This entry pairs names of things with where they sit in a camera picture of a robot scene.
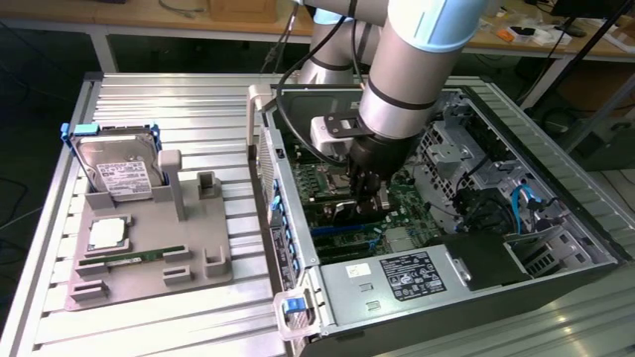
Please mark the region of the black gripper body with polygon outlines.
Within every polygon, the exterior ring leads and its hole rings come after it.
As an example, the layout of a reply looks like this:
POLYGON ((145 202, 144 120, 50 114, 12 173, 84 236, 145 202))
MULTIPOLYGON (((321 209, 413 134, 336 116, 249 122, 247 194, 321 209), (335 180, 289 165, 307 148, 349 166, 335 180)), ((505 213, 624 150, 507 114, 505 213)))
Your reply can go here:
POLYGON ((416 146, 416 136, 388 139, 380 135, 353 138, 348 152, 349 172, 352 176, 375 174, 380 179, 391 179, 404 166, 408 155, 416 146))

